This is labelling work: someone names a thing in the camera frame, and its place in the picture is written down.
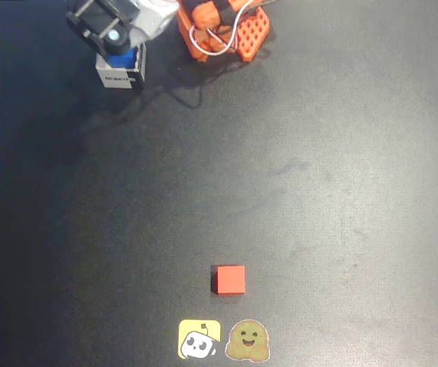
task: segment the blue block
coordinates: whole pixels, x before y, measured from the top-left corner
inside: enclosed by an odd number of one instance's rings
[[[120,56],[110,55],[108,59],[108,63],[111,67],[134,69],[136,53],[137,53],[136,50],[130,50],[126,54]]]

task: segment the white wire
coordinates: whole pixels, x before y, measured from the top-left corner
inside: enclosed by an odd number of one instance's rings
[[[239,10],[239,12],[237,13],[237,16],[235,17],[235,21],[234,21],[234,27],[232,27],[232,35],[231,35],[231,39],[229,40],[229,42],[227,43],[227,45],[220,51],[217,52],[210,52],[207,50],[204,50],[200,47],[200,45],[198,45],[198,43],[195,40],[195,26],[192,25],[190,28],[190,32],[189,32],[189,36],[190,36],[190,40],[191,43],[193,44],[193,46],[196,47],[197,50],[203,52],[205,55],[209,55],[209,56],[219,56],[219,55],[223,55],[225,54],[229,48],[231,48],[232,44],[234,43],[235,40],[235,36],[237,33],[237,28],[238,28],[238,23],[239,23],[239,19],[241,18],[242,13],[244,13],[244,10],[246,10],[246,8],[252,4],[254,0],[248,0],[241,8],[241,10]]]
[[[221,44],[223,44],[224,46],[227,47],[227,43],[221,37],[219,37],[217,34],[213,33],[209,28],[207,28],[207,32],[209,32],[210,36],[215,38],[218,42],[220,42]],[[237,50],[237,46],[238,46],[238,35],[236,34],[234,37],[234,47],[233,48]]]
[[[220,42],[220,43],[223,44],[224,46],[227,46],[227,43],[226,43],[222,38],[220,38],[220,37],[217,36],[215,33],[213,33],[210,29],[207,29],[206,31],[209,32],[209,34],[210,34],[212,37],[214,37],[218,42]]]

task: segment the cartoon robot sticker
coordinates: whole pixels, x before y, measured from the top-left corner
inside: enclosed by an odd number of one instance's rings
[[[178,335],[178,355],[182,359],[204,359],[217,354],[221,327],[215,320],[183,320]]]

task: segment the cable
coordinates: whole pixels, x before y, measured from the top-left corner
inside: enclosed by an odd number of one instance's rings
[[[195,46],[195,48],[201,52],[203,52],[205,55],[209,55],[209,56],[220,56],[225,54],[229,48],[231,48],[232,43],[235,40],[235,36],[237,33],[237,28],[238,28],[238,23],[239,23],[239,19],[241,18],[242,13],[244,13],[244,11],[248,8],[248,6],[250,4],[252,4],[254,0],[248,0],[241,8],[241,10],[239,10],[239,12],[237,13],[237,16],[235,17],[235,21],[234,21],[234,26],[232,27],[232,35],[231,35],[231,39],[229,40],[229,42],[227,43],[227,45],[221,50],[221,51],[217,51],[217,52],[209,52],[207,50],[204,50],[201,48],[200,45],[198,45],[198,43],[195,40],[195,26],[192,25],[190,27],[190,32],[189,32],[189,36],[190,36],[190,40],[191,43],[193,44],[193,46]]]
[[[279,2],[279,1],[280,0],[264,0],[263,2],[260,2],[259,4],[254,4],[254,5],[249,6],[246,9],[247,12],[242,16],[241,23],[243,21],[245,21],[247,18],[249,18],[253,14],[254,10],[256,10],[256,8],[259,8],[260,6],[271,5],[271,4],[274,4],[275,2]],[[227,34],[229,32],[230,32],[230,29],[225,29],[224,31],[217,32],[216,34],[222,35],[222,34]]]
[[[212,31],[210,30],[210,28],[207,28],[206,31],[210,34],[211,37],[215,38],[218,42],[220,42],[221,44],[223,44],[224,47],[227,47],[227,43],[225,42],[225,40],[224,40],[223,38],[221,38],[217,33],[212,32]],[[234,42],[234,45],[235,45],[235,46],[234,46],[234,47],[230,47],[230,48],[232,48],[232,49],[234,49],[234,50],[237,50],[238,43],[239,43],[239,41],[238,41],[238,35],[236,34],[236,35],[235,35],[235,42]]]

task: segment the brown smiley sticker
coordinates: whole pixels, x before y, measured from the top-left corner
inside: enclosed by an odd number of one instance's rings
[[[261,323],[243,320],[232,328],[225,355],[235,361],[265,362],[270,358],[269,341],[268,331]]]

